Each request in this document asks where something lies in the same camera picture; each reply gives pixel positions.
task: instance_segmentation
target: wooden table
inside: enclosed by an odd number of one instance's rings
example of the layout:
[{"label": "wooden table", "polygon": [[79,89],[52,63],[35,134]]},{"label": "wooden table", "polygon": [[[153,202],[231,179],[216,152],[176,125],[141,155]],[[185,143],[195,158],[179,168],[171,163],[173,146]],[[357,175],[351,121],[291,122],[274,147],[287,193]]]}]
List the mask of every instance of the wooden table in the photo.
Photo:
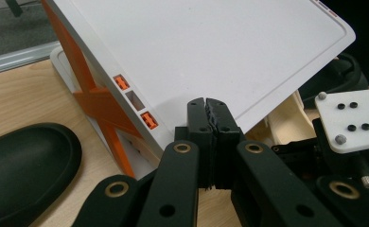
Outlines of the wooden table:
[{"label": "wooden table", "polygon": [[[74,181],[32,226],[71,226],[94,187],[121,171],[50,60],[0,73],[0,135],[40,122],[70,128],[83,155]],[[200,189],[198,226],[240,226],[230,191]]]}]

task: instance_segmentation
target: orange stand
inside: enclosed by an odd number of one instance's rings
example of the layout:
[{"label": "orange stand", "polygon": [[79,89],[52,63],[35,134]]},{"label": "orange stand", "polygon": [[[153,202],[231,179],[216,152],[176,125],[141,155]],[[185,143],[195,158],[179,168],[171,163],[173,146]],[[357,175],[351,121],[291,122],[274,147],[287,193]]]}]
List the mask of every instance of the orange stand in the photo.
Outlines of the orange stand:
[{"label": "orange stand", "polygon": [[81,49],[51,7],[48,6],[45,0],[42,0],[42,3],[81,87],[81,91],[73,94],[74,97],[84,112],[97,121],[119,167],[125,174],[134,177],[131,164],[115,129],[125,131],[139,138],[142,136],[110,91],[107,88],[98,88],[96,86]]}]

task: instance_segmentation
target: white panel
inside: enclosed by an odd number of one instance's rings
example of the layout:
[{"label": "white panel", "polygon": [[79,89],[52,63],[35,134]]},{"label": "white panel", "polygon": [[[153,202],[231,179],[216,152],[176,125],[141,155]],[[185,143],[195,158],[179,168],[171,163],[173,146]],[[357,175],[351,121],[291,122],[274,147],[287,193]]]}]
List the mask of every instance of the white panel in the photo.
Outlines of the white panel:
[{"label": "white panel", "polygon": [[[157,153],[185,125],[188,101],[225,102],[247,131],[355,39],[318,1],[48,2]],[[159,127],[145,126],[118,74]]]},{"label": "white panel", "polygon": [[[369,90],[327,95],[324,100],[316,97],[315,104],[320,112],[326,137],[331,148],[338,153],[348,153],[369,148],[369,130],[363,124],[369,124]],[[348,129],[356,126],[355,131]],[[336,142],[337,135],[343,135],[343,144]]]}]

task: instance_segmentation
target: usb port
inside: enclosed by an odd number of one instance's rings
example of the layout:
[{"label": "usb port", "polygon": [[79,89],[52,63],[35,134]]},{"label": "usb port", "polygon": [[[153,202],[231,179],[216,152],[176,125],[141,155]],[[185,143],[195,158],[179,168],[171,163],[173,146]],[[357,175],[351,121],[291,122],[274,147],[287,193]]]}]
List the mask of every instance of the usb port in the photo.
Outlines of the usb port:
[{"label": "usb port", "polygon": [[145,113],[141,114],[141,118],[144,120],[146,125],[151,130],[155,129],[158,126],[157,121],[154,119],[154,117],[152,117],[151,113],[149,113],[149,112],[145,112]]},{"label": "usb port", "polygon": [[122,89],[122,91],[125,91],[126,89],[130,88],[129,83],[125,80],[125,78],[122,75],[119,75],[114,78],[114,81],[116,82],[117,86]]}]

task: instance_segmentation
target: beige plastic part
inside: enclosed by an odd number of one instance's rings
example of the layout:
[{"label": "beige plastic part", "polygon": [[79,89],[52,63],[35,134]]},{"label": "beige plastic part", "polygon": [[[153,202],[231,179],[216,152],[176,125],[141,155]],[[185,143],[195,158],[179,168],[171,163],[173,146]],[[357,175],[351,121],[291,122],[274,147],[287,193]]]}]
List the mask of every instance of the beige plastic part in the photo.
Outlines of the beige plastic part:
[{"label": "beige plastic part", "polygon": [[285,145],[316,137],[314,128],[304,112],[299,92],[294,92],[266,117],[275,145]]}]

